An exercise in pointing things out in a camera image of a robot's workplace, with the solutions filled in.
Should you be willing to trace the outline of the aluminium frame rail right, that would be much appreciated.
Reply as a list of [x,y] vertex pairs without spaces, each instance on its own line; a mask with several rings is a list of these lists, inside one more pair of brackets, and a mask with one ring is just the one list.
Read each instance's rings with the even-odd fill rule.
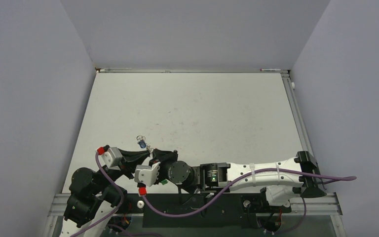
[[295,87],[288,73],[281,74],[284,88],[287,94],[287,98],[290,104],[290,108],[293,114],[297,132],[301,141],[301,146],[305,151],[309,151],[313,156],[313,149],[310,143],[310,139],[306,130],[305,123],[303,121],[299,105],[295,96]]

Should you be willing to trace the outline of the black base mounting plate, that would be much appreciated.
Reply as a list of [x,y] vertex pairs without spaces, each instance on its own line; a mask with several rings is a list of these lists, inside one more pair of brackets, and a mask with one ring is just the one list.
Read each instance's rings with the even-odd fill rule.
[[[185,214],[198,210],[211,198],[206,195],[191,194],[149,194],[150,204],[164,214]],[[268,205],[261,194],[225,193],[205,210],[190,217],[171,218],[156,214],[149,207],[142,208],[137,203],[142,198],[137,194],[126,195],[126,202],[110,220],[109,224],[127,229],[136,224],[139,217],[143,228],[258,228],[256,223],[280,220],[280,214],[291,213],[285,206]]]

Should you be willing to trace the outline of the aluminium frame rail back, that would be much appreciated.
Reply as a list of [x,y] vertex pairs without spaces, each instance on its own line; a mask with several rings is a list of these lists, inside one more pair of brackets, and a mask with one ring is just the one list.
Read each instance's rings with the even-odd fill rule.
[[99,73],[289,73],[290,70],[281,72],[261,72],[260,69],[132,69],[132,68],[96,68]]

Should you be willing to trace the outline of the aluminium frame rail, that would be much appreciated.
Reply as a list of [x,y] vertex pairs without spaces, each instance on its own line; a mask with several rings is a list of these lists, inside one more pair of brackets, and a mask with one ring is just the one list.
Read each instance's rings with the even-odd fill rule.
[[290,104],[290,108],[293,114],[297,132],[301,141],[301,146],[305,151],[309,151],[313,156],[313,149],[310,143],[310,139],[306,130],[305,123],[303,121],[299,105],[295,96],[295,87],[288,73],[281,74],[284,88],[287,94],[287,98]]
[[[47,216],[63,216],[67,206],[67,200],[70,197],[68,193],[56,194],[53,198],[50,210]],[[336,193],[329,193],[325,197],[306,198],[307,216],[342,216],[341,205]],[[284,213],[286,216],[300,216],[304,213],[303,202],[300,197],[290,200],[291,212]]]
[[260,69],[132,69],[132,68],[96,68],[99,73],[289,73],[290,70],[281,72],[261,72]]

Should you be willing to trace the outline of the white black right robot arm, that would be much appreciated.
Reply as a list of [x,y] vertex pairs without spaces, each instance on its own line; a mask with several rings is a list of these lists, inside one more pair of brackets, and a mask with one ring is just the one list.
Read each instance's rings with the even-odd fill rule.
[[308,151],[299,151],[293,158],[261,164],[231,162],[205,163],[190,166],[178,160],[177,151],[154,150],[150,165],[157,165],[155,184],[169,181],[188,193],[228,192],[249,187],[282,186],[303,198],[326,195],[316,159]]

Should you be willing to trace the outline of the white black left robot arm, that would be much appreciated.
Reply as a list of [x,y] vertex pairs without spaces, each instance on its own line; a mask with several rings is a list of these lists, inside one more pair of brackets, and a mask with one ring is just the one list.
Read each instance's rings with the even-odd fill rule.
[[149,151],[129,152],[109,145],[99,147],[95,152],[99,169],[82,167],[72,175],[60,235],[98,237],[113,215],[130,211],[128,192],[115,181],[122,176],[133,179],[136,167],[149,156]]

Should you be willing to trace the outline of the blue plastic key tag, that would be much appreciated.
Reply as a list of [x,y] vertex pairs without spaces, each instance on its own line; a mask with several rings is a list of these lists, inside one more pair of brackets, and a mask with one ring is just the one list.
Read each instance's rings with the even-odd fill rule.
[[144,140],[138,141],[138,145],[140,146],[141,149],[145,149],[147,147],[147,144]]

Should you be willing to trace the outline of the aluminium frame rail front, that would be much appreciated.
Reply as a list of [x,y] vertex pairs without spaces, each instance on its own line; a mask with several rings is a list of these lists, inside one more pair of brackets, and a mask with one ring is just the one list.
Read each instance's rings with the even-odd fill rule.
[[[50,210],[47,216],[63,216],[67,206],[67,200],[70,197],[68,193],[56,194],[53,198]],[[329,193],[325,197],[306,198],[307,216],[342,216],[341,205],[336,193]],[[284,213],[286,216],[300,216],[304,213],[303,202],[300,197],[290,200],[291,212]]]

